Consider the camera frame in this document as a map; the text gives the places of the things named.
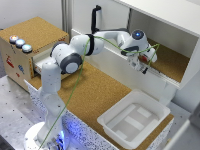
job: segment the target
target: cardboard box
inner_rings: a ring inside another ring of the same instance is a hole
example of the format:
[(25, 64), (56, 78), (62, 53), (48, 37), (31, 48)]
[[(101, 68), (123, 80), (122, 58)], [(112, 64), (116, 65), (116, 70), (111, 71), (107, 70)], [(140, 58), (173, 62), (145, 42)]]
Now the cardboard box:
[[(33, 51), (25, 54), (21, 49), (10, 44), (9, 38), (12, 35), (25, 40), (26, 44), (32, 46)], [(0, 51), (6, 74), (28, 91), (24, 79), (28, 81), (36, 76), (33, 57), (51, 49), (57, 41), (69, 43), (69, 35), (40, 17), (0, 31)]]

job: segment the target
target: green cable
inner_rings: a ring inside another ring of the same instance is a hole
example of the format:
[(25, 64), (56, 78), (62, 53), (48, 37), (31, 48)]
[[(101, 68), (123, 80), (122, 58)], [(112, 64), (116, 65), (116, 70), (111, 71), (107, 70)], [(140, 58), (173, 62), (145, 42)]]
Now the green cable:
[[(87, 50), (87, 46), (88, 46), (89, 41), (90, 41), (90, 39), (88, 39), (88, 41), (87, 41), (87, 43), (86, 43), (86, 46), (85, 46), (85, 51), (84, 51), (84, 55), (83, 55), (83, 63), (84, 63), (84, 60), (85, 60), (86, 50)], [(76, 80), (76, 83), (75, 83), (75, 85), (74, 85), (74, 88), (73, 88), (73, 90), (72, 90), (72, 92), (71, 92), (71, 94), (70, 94), (70, 97), (69, 97), (67, 103), (65, 104), (65, 107), (63, 108), (63, 110), (61, 111), (61, 113), (60, 113), (59, 116), (57, 117), (56, 121), (55, 121), (54, 124), (52, 125), (52, 127), (51, 127), (51, 129), (49, 130), (47, 136), (45, 137), (44, 141), (43, 141), (42, 144), (40, 145), (40, 148), (43, 146), (44, 142), (46, 141), (46, 139), (47, 139), (47, 137), (49, 136), (50, 132), (52, 131), (53, 127), (54, 127), (55, 124), (57, 123), (57, 121), (58, 121), (58, 119), (60, 118), (60, 116), (62, 115), (62, 113), (65, 111), (65, 108), (67, 107), (67, 105), (69, 104), (69, 102), (70, 102), (70, 100), (71, 100), (71, 98), (72, 98), (72, 95), (73, 95), (73, 93), (74, 93), (74, 91), (75, 91), (75, 89), (76, 89), (76, 86), (77, 86), (77, 84), (78, 84), (78, 82), (79, 82), (81, 73), (82, 73), (82, 71), (83, 71), (83, 63), (82, 63), (82, 66), (81, 66), (81, 71), (80, 71), (80, 73), (79, 73), (79, 75), (78, 75), (78, 79)]]
[[(108, 43), (110, 43), (111, 45), (113, 45), (114, 47), (118, 48), (118, 49), (121, 50), (121, 51), (124, 51), (124, 52), (127, 52), (127, 53), (134, 53), (134, 54), (136, 54), (136, 53), (142, 53), (142, 52), (148, 51), (148, 50), (150, 50), (151, 48), (154, 48), (154, 47), (157, 46), (156, 51), (154, 52), (152, 58), (151, 58), (150, 61), (149, 61), (149, 64), (148, 64), (149, 66), (150, 66), (150, 64), (151, 64), (151, 62), (152, 62), (152, 59), (153, 59), (154, 55), (156, 54), (156, 52), (157, 52), (157, 50), (158, 50), (158, 48), (159, 48), (159, 46), (160, 46), (160, 44), (156, 44), (156, 45), (151, 46), (150, 48), (147, 48), (147, 49), (142, 50), (142, 51), (129, 52), (129, 51), (126, 51), (126, 50), (121, 49), (120, 47), (116, 46), (115, 44), (113, 44), (112, 42), (110, 42), (109, 40), (107, 40), (107, 39), (105, 39), (105, 38), (98, 37), (98, 36), (95, 36), (95, 38), (103, 39), (103, 40), (107, 41)], [(87, 50), (87, 46), (88, 46), (89, 41), (90, 41), (90, 39), (88, 39), (88, 41), (87, 41), (87, 43), (86, 43), (86, 46), (85, 46), (85, 51), (84, 51), (84, 55), (83, 55), (83, 63), (84, 63), (84, 60), (85, 60), (86, 50)], [(62, 113), (65, 111), (65, 108), (67, 107), (67, 105), (69, 104), (69, 102), (70, 102), (70, 100), (71, 100), (71, 98), (72, 98), (72, 95), (73, 95), (73, 93), (74, 93), (74, 91), (75, 91), (75, 89), (76, 89), (76, 86), (77, 86), (77, 84), (78, 84), (78, 82), (79, 82), (80, 76), (81, 76), (81, 74), (82, 74), (82, 71), (83, 71), (83, 63), (82, 63), (82, 66), (81, 66), (80, 73), (79, 73), (79, 75), (78, 75), (78, 79), (77, 79), (77, 81), (76, 81), (76, 83), (75, 83), (75, 85), (74, 85), (74, 87), (73, 87), (73, 90), (72, 90), (72, 92), (71, 92), (71, 94), (70, 94), (70, 97), (69, 97), (67, 103), (65, 104), (65, 107), (63, 108), (63, 110), (61, 111), (61, 113), (60, 113), (59, 116), (57, 117), (56, 121), (55, 121), (54, 124), (52, 125), (52, 127), (51, 127), (51, 129), (49, 130), (47, 136), (45, 137), (44, 141), (42, 142), (40, 148), (41, 148), (41, 147), (43, 146), (43, 144), (45, 143), (45, 141), (46, 141), (47, 137), (49, 136), (50, 132), (52, 131), (53, 127), (54, 127), (55, 124), (57, 123), (57, 121), (58, 121), (58, 119), (60, 118), (60, 116), (62, 115)]]

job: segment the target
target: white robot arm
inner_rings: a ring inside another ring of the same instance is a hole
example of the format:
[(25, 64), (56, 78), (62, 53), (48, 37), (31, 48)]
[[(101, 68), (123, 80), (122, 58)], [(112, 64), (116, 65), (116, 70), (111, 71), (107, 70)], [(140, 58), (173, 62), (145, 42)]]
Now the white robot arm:
[[(139, 54), (133, 54), (131, 52), (138, 52), (151, 47), (145, 33), (141, 30), (135, 30), (131, 35), (124, 29), (99, 31), (94, 34), (94, 37), (115, 39), (118, 46), (127, 51), (122, 51), (121, 54), (128, 56), (129, 59), (131, 59), (131, 66), (136, 70), (141, 70), (142, 68), (138, 59)], [(60, 73), (72, 74), (78, 70), (79, 66), (82, 64), (81, 55), (85, 52), (85, 46), (88, 39), (88, 35), (78, 35), (71, 39), (69, 45), (64, 42), (56, 43), (51, 52), (52, 61), (45, 63), (42, 66), (42, 87), (39, 89), (39, 94), (40, 99), (46, 106), (48, 112), (45, 117), (45, 124), (36, 137), (36, 140), (40, 144), (44, 141), (47, 133), (53, 126), (54, 121), (65, 107), (65, 104), (57, 94), (61, 87)], [(104, 40), (100, 38), (94, 38), (94, 49), (92, 52), (90, 51), (90, 44), (92, 43), (89, 42), (86, 54), (90, 53), (91, 55), (96, 55), (104, 48)], [(153, 57), (152, 61), (155, 62), (157, 56), (154, 55), (154, 53), (155, 49), (151, 48), (141, 54), (146, 57), (147, 60), (150, 60)], [(57, 150), (58, 147), (60, 147), (59, 149), (66, 149), (67, 146), (65, 145), (65, 141), (63, 139), (58, 139), (61, 136), (62, 130), (62, 117), (60, 117), (46, 139), (44, 148), (47, 147), (47, 149)], [(56, 145), (55, 139), (58, 139), (57, 141), (63, 140), (62, 144)]]

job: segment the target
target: white plastic bin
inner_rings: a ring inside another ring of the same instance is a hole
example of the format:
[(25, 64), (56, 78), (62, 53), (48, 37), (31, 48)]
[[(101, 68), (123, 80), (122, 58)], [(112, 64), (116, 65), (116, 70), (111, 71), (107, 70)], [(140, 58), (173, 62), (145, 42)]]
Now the white plastic bin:
[(170, 109), (140, 90), (133, 90), (97, 121), (126, 149), (136, 149), (169, 115)]

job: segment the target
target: brown work surface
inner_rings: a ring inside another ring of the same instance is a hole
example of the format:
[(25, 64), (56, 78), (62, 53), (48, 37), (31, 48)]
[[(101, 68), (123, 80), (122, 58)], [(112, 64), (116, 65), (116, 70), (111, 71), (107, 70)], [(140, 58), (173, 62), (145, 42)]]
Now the brown work surface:
[(36, 51), (68, 34), (40, 17), (35, 17), (0, 31), (0, 37), (9, 43), (9, 38), (17, 35)]
[[(78, 74), (79, 71), (62, 80), (62, 88), (58, 94), (65, 103), (75, 85)], [(40, 76), (33, 78), (29, 83), (38, 89), (41, 87)], [(123, 150), (105, 134), (103, 127), (97, 122), (97, 118), (130, 92), (131, 89), (128, 87), (85, 62), (79, 84), (67, 108), (100, 135)], [(173, 116), (169, 115), (137, 150), (145, 150), (172, 119)]]
[[(148, 41), (151, 45), (157, 44), (151, 39), (148, 39)], [(151, 63), (151, 67), (180, 83), (190, 58), (163, 45), (160, 45), (157, 56), (158, 60)]]

